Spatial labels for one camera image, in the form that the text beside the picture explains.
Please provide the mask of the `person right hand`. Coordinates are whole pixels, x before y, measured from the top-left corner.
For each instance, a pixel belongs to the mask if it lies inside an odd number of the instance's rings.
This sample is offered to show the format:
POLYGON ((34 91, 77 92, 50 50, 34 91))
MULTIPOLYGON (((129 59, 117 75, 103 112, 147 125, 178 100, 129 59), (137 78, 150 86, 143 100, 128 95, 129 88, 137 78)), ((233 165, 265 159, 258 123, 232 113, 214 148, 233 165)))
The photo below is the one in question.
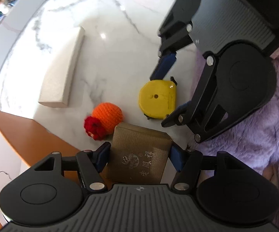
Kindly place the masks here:
POLYGON ((262 173, 262 176, 266 178, 268 181, 273 183, 277 188, 279 188, 279 182, 278 182, 278 175, 277 170, 274 166, 268 165, 262 173))

